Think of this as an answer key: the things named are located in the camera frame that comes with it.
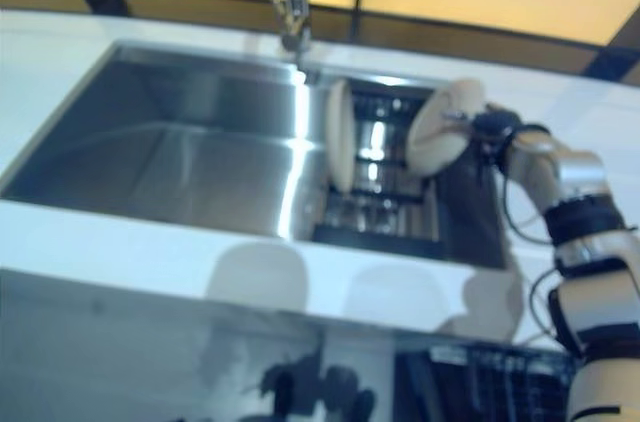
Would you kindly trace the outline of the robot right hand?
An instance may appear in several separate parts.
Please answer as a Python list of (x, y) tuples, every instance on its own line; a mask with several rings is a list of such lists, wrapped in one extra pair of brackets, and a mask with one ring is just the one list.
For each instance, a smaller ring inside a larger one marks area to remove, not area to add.
[(482, 165), (495, 166), (500, 170), (503, 170), (511, 142), (524, 126), (516, 112), (495, 104), (487, 104), (483, 111), (476, 114), (461, 109), (447, 109), (443, 118), (452, 124), (449, 131), (460, 135), (465, 146), (476, 146), (479, 151), (477, 157)]

